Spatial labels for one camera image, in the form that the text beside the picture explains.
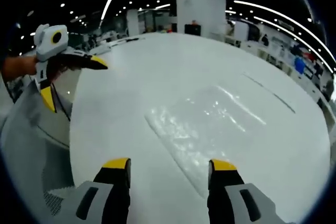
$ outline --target ceiling light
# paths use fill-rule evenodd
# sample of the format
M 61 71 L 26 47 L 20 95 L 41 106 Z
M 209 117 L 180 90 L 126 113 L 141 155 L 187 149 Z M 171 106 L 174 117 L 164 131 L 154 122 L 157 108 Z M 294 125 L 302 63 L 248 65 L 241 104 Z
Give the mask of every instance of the ceiling light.
M 310 48 L 310 49 L 311 49 L 311 50 L 312 50 L 312 51 L 313 51 L 313 52 L 320 58 L 320 60 L 322 61 L 322 63 L 323 63 L 323 62 L 325 63 L 325 65 L 328 67 L 328 69 L 330 70 L 330 72 L 333 73 L 332 69 L 330 68 L 330 66 L 328 65 L 328 63 L 322 58 L 322 56 L 320 56 L 320 54 L 319 54 L 315 49 L 313 49 L 307 42 L 305 42 L 303 39 L 301 39 L 301 38 L 298 37 L 297 35 L 293 34 L 291 31 L 289 31 L 289 30 L 287 30 L 287 29 L 284 29 L 283 27 L 278 26 L 278 25 L 276 25 L 276 24 L 274 24 L 274 23 L 272 23 L 272 22 L 270 22 L 270 21 L 268 21 L 268 20 L 265 20 L 265 19 L 262 19 L 262 18 L 259 18 L 259 17 L 256 17 L 256 16 L 254 16 L 254 18 L 257 19 L 257 20 L 260 20 L 260 21 L 264 21 L 264 22 L 266 22 L 266 23 L 268 23 L 268 24 L 270 24 L 270 25 L 273 25 L 273 26 L 275 26 L 275 27 L 277 27 L 277 28 L 279 28 L 279 29 L 285 31 L 286 33 L 288 33 L 289 35 L 293 36 L 293 37 L 296 38 L 297 40 L 299 40 L 299 41 L 300 41 L 301 43 L 303 43 L 306 47 Z
M 103 14 L 101 15 L 101 18 L 100 18 L 101 20 L 104 20 L 106 11 L 107 11 L 107 9 L 109 8 L 109 5 L 110 5 L 111 1 L 112 1 L 112 0 L 107 0 L 107 2 L 106 2 L 106 4 L 105 4 L 105 7 L 104 7 Z
M 165 7 L 168 7 L 168 6 L 170 6 L 170 4 L 161 5 L 161 6 L 156 7 L 155 9 L 161 9 L 161 8 L 165 8 Z
M 308 30 L 307 28 L 305 28 L 303 25 L 301 25 L 299 22 L 295 21 L 294 19 L 286 16 L 285 14 L 282 14 L 280 12 L 277 12 L 276 10 L 272 10 L 270 8 L 267 8 L 267 7 L 264 7 L 264 6 L 261 6 L 261 5 L 256 5 L 256 4 L 252 4 L 252 3 L 249 3 L 249 2 L 244 2 L 244 1 L 237 1 L 235 0 L 234 3 L 236 4 L 243 4 L 243 5 L 249 5 L 249 6 L 253 6 L 253 7 L 258 7 L 260 9 L 264 9 L 264 10 L 267 10 L 269 12 L 272 12 L 274 14 L 277 14 L 291 22 L 293 22 L 294 24 L 296 24 L 297 26 L 301 27 L 303 30 L 305 30 L 307 33 L 309 33 L 315 40 L 317 40 L 321 46 L 328 52 L 328 54 L 331 56 L 331 58 L 336 62 L 333 54 L 331 53 L 331 51 L 329 50 L 329 48 L 315 35 L 313 34 L 310 30 Z

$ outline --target white tabletop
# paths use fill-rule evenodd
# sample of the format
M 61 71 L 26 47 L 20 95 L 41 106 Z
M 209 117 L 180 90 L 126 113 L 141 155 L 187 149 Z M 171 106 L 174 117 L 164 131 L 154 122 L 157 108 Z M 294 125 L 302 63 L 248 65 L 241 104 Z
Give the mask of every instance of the white tabletop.
M 313 100 L 282 71 L 225 43 L 182 34 L 141 37 L 101 55 L 108 70 L 82 71 L 70 129 L 75 185 L 93 180 L 106 161 L 130 157 L 128 223 L 208 223 L 206 198 L 144 116 L 226 83 L 222 87 L 240 96 L 227 92 L 227 109 L 246 132 L 226 121 L 231 141 L 216 147 L 245 183 L 254 183 L 276 204 L 284 221 L 302 220 L 329 172 L 327 126 Z M 240 109 L 232 109 L 232 101 Z

